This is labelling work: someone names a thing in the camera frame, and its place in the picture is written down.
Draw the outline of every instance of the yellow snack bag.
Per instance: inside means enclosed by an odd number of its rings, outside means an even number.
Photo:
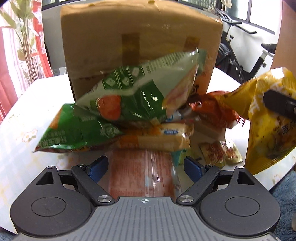
[[[111,148],[139,148],[174,152],[190,148],[189,137],[193,134],[193,125],[183,123],[165,123],[149,129],[122,130],[125,135]]]
[[[245,167],[252,174],[274,165],[296,146],[296,122],[266,108],[263,96],[268,90],[296,99],[296,79],[286,68],[272,69],[221,96],[251,122]]]

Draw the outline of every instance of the white tablecloth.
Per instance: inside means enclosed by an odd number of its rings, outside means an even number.
[[[209,91],[236,89],[239,84],[219,69],[214,69]],[[18,195],[47,166],[70,169],[89,164],[102,155],[85,153],[33,153],[39,139],[64,103],[73,103],[68,75],[36,80],[13,106],[0,125],[0,226],[15,232],[9,209]],[[245,157],[250,124],[235,126],[226,135]],[[295,151],[274,166],[256,175],[267,188],[275,185],[294,165]]]

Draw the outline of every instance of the green snack bag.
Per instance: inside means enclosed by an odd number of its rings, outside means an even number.
[[[64,104],[57,113],[35,151],[76,152],[103,149],[123,134],[102,117],[75,104]]]
[[[206,55],[204,50],[177,52],[117,68],[76,104],[125,127],[159,125],[186,102]]]

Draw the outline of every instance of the snack package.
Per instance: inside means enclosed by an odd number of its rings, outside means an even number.
[[[168,152],[115,150],[109,160],[109,193],[119,196],[170,196],[181,194],[178,176]]]
[[[116,126],[75,104],[64,104],[35,151],[76,152],[102,149],[123,134]]]
[[[224,150],[226,151],[225,161],[227,164],[235,164],[243,161],[242,155],[232,140],[226,140],[220,143],[224,146]]]
[[[219,168],[225,166],[225,149],[220,141],[216,141],[213,144],[201,143],[199,146],[208,165],[214,165]]]
[[[252,174],[274,165],[296,146],[296,122],[265,107],[267,90],[296,99],[296,79],[286,68],[272,69],[220,97],[251,122],[245,167]]]
[[[76,104],[128,126],[159,125],[186,102],[205,58],[204,50],[178,52],[139,66],[117,68]]]
[[[122,130],[125,135],[112,145],[116,148],[140,148],[174,152],[190,148],[193,125],[165,123],[149,129]]]
[[[226,93],[229,92],[214,91],[200,96],[197,95],[195,96],[196,101],[189,105],[202,119],[216,127],[231,129],[237,123],[243,126],[245,119],[219,99],[219,96]]]
[[[202,143],[200,149],[206,163],[220,168],[243,161],[243,157],[232,140],[216,141],[213,144]]]

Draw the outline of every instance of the blue carpet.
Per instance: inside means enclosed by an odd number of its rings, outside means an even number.
[[[291,221],[296,213],[296,172],[292,169],[270,193],[281,207],[281,219],[274,234],[282,241],[295,241],[296,231],[293,231]]]
[[[0,227],[0,241],[10,241],[15,234]]]

